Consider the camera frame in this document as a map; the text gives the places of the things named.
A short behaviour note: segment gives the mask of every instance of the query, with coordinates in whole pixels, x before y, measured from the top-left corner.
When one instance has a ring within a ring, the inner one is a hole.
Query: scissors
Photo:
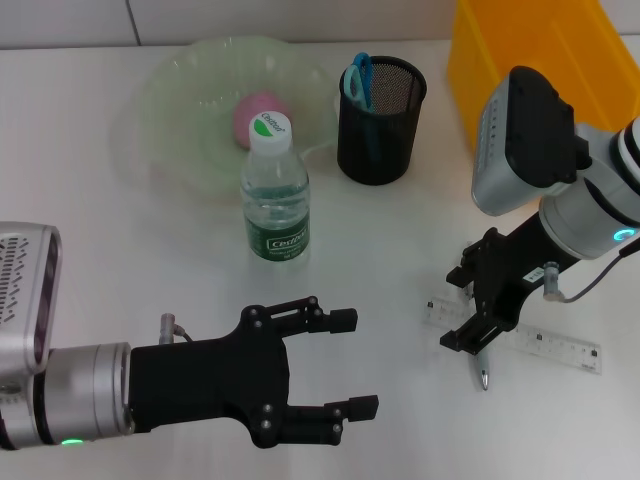
[[[343,90],[347,98],[365,112],[371,111],[372,80],[373,66],[371,57],[364,52],[359,53],[345,71]],[[355,93],[351,89],[352,82],[355,87]]]

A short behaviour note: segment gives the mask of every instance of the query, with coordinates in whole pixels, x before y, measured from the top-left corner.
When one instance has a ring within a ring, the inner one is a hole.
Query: yellow plastic box
[[[640,69],[597,0],[458,0],[448,77],[467,137],[516,65],[544,74],[576,121],[616,131],[640,114]]]

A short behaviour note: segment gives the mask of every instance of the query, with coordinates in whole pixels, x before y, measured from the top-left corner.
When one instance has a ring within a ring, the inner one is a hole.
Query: green label
[[[258,256],[272,262],[284,262],[300,255],[309,244],[309,214],[293,227],[268,230],[247,217],[249,246]]]
[[[256,120],[256,122],[253,124],[253,128],[263,137],[273,137],[262,120]]]

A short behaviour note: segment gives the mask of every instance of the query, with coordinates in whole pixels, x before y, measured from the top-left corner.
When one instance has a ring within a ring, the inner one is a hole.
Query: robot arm
[[[440,339],[472,355],[518,324],[531,292],[579,260],[595,259],[640,228],[640,119],[617,134],[574,124],[573,109],[540,73],[514,68],[483,112],[472,197],[502,215],[542,197],[537,214],[465,249],[447,282],[473,283],[476,314]],[[621,256],[637,251],[634,242]]]
[[[53,227],[0,224],[2,449],[93,441],[219,417],[240,421],[260,448],[338,445],[345,420],[375,418],[376,396],[319,407],[287,403],[283,338],[356,328],[355,310],[327,314],[316,297],[249,306],[238,327],[215,340],[173,343],[164,332],[165,344],[156,346],[49,352],[60,245]]]

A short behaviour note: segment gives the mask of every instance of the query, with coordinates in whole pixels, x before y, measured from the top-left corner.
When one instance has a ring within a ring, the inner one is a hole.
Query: plastic bottle
[[[241,178],[249,246],[267,260],[291,260],[309,244],[309,176],[292,149],[291,123],[263,112],[251,120],[249,139]]]

